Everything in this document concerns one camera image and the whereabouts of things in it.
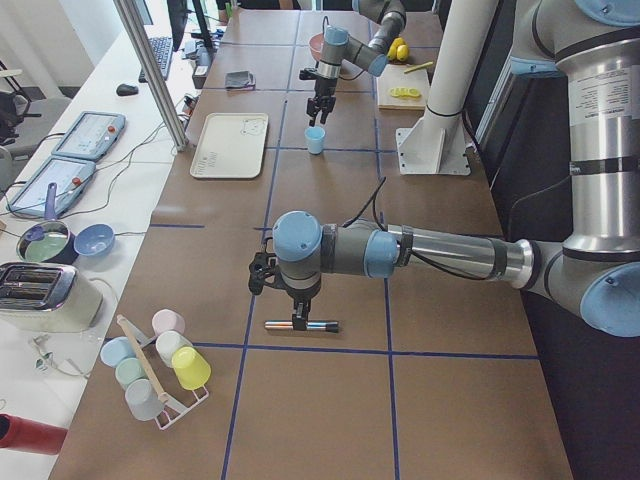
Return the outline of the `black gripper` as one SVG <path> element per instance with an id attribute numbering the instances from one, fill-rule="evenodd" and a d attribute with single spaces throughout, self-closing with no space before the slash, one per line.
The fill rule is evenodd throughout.
<path id="1" fill-rule="evenodd" d="M 316 116 L 321 113 L 321 124 L 325 125 L 336 103 L 336 79 L 318 76 L 315 79 L 314 97 L 307 100 L 306 113 L 309 126 L 315 126 Z"/>
<path id="2" fill-rule="evenodd" d="M 311 302 L 320 292 L 319 288 L 288 289 L 287 294 L 293 300 L 292 319 L 293 329 L 296 331 L 306 330 L 306 321 L 311 311 Z"/>

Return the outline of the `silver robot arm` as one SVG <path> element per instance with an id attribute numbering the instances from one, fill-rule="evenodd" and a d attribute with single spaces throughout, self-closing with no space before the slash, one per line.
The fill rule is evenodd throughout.
<path id="1" fill-rule="evenodd" d="M 387 53 L 392 42 L 406 26 L 406 11 L 401 1 L 353 1 L 352 8 L 378 24 L 379 29 L 365 44 L 342 27 L 328 24 L 323 28 L 323 45 L 317 66 L 299 73 L 301 80 L 315 81 L 314 96 L 308 98 L 306 104 L 310 126 L 316 124 L 317 117 L 324 125 L 333 111 L 342 63 L 347 61 L 374 77 L 380 77 L 388 64 Z"/>
<path id="2" fill-rule="evenodd" d="M 462 110 L 498 1 L 452 1 L 424 115 L 396 130 L 401 174 L 465 174 Z M 301 79 L 315 80 L 307 115 L 324 124 L 335 105 L 343 61 L 374 76 L 406 26 L 401 1 L 353 1 L 380 25 L 365 45 L 323 27 L 321 57 Z M 356 218 L 320 225 L 304 211 L 273 226 L 268 269 L 252 266 L 251 289 L 273 274 L 293 299 L 291 320 L 267 329 L 338 332 L 308 320 L 321 273 L 388 278 L 412 259 L 455 276 L 502 280 L 534 291 L 610 335 L 639 337 L 639 1 L 518 1 L 511 72 L 568 78 L 573 232 L 561 244 L 471 237 Z"/>

